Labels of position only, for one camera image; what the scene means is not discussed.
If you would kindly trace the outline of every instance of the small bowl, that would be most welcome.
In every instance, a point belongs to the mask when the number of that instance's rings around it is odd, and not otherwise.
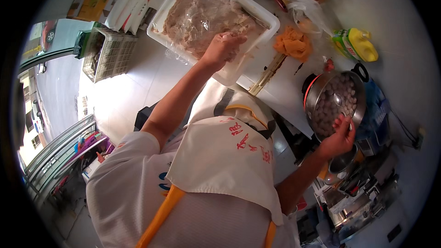
[[[349,152],[334,157],[329,163],[329,172],[331,174],[339,174],[344,171],[352,162],[354,162],[357,152],[358,148],[353,144],[352,149]]]

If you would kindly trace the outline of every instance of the hand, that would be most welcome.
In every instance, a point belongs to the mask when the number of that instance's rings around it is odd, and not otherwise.
[[[246,40],[246,36],[238,36],[235,32],[217,34],[199,62],[211,68],[215,73],[221,70],[226,62],[234,60],[239,52],[239,45]]]
[[[352,124],[352,130],[348,130],[349,124]],[[350,116],[340,114],[333,127],[336,132],[324,139],[318,148],[326,159],[349,152],[356,136],[355,125]]]

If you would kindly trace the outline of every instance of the parked car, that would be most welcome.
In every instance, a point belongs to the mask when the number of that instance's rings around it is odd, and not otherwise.
[[[55,28],[58,20],[48,20],[43,22],[43,31],[41,33],[41,49],[47,52],[51,47],[55,37]]]
[[[47,70],[46,62],[38,64],[38,74],[44,74]]]
[[[45,125],[43,124],[41,111],[38,109],[37,100],[34,100],[32,102],[32,110],[30,111],[30,117],[32,118],[32,123],[34,124],[37,133],[42,133]]]

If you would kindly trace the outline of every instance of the white apron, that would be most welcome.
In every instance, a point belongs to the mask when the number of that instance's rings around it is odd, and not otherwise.
[[[271,247],[276,226],[284,224],[273,181],[274,128],[275,121],[268,123],[251,96],[210,79],[167,173],[172,187],[136,247],[147,247],[186,192],[236,196],[268,209],[272,221],[265,247]]]

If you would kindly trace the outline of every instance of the chef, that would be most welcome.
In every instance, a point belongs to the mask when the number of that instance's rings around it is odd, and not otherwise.
[[[300,247],[296,204],[323,165],[352,148],[355,131],[341,115],[336,133],[274,187],[274,120],[247,93],[210,79],[245,41],[216,35],[91,176],[87,204],[104,247]]]

